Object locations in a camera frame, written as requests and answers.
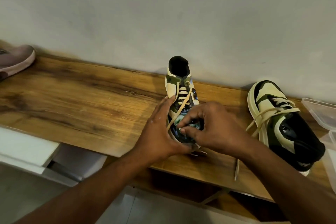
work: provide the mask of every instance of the mauve sneaker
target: mauve sneaker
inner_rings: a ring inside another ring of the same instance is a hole
[[[35,60],[35,50],[21,45],[9,50],[0,49],[0,81],[29,67]]]

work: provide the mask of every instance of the floor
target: floor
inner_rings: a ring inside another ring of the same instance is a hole
[[[0,222],[12,223],[68,187],[8,166],[0,166]],[[233,213],[202,209],[126,187],[98,224],[260,223]]]

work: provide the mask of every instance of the sneaker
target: sneaker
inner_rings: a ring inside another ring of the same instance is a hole
[[[196,141],[193,138],[181,134],[180,130],[176,128],[190,108],[199,105],[189,64],[185,58],[175,56],[169,60],[165,85],[168,97],[176,96],[167,116],[169,135],[181,143],[195,144]],[[202,129],[203,124],[194,120],[190,126]]]
[[[29,67],[35,60],[34,48],[22,45],[10,50],[0,49],[0,81]]]
[[[288,100],[279,87],[271,81],[255,83],[250,89],[247,103],[257,125],[252,136],[259,133],[259,140],[288,164],[308,175],[314,162],[321,159],[325,146],[319,141],[305,120],[300,109]]]

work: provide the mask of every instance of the shoelace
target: shoelace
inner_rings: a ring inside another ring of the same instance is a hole
[[[257,120],[257,118],[261,115],[263,115],[264,113],[267,113],[269,111],[279,111],[276,112],[274,114],[272,114],[271,116],[263,119],[259,125],[259,127],[256,129],[256,131],[254,131],[254,133],[252,134],[252,137],[256,137],[256,135],[258,134],[258,132],[261,130],[262,126],[264,123],[266,123],[268,120],[270,120],[271,117],[279,115],[279,114],[283,114],[283,113],[291,113],[291,112],[299,112],[300,109],[299,108],[295,108],[295,103],[293,101],[290,101],[288,99],[284,99],[284,98],[273,98],[273,101],[276,101],[276,105],[279,105],[281,103],[284,103],[283,105],[281,105],[280,107],[274,107],[274,108],[269,108],[266,109],[264,111],[262,111],[261,113],[259,113],[257,115],[257,117],[255,117],[255,119],[250,123],[250,125],[246,128],[245,131],[248,131],[253,124],[255,123],[255,121]],[[237,164],[236,164],[236,171],[234,172],[234,180],[237,179],[238,176],[238,172],[239,172],[239,165],[240,165],[240,161],[239,159],[237,159]]]
[[[190,105],[190,103],[188,102],[189,98],[190,98],[190,94],[192,93],[192,88],[190,87],[190,90],[189,90],[189,93],[186,91],[187,88],[186,87],[181,87],[180,88],[180,82],[177,82],[177,86],[176,86],[176,89],[177,89],[177,92],[176,92],[176,98],[175,98],[175,101],[176,99],[179,99],[179,100],[182,100],[183,99],[183,102],[178,102],[180,106],[180,108],[178,109],[177,113],[175,114],[175,116],[172,118],[172,120],[170,121],[170,123],[168,124],[167,126],[167,131],[169,131],[171,125],[174,123],[174,121],[177,119],[177,117],[180,115],[180,113],[182,112],[183,108],[186,106],[186,105]],[[186,97],[183,97],[183,96],[180,96],[180,94],[187,94]]]

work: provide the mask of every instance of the white wall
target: white wall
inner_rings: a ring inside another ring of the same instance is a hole
[[[0,0],[0,39],[230,86],[274,80],[336,102],[336,0]]]

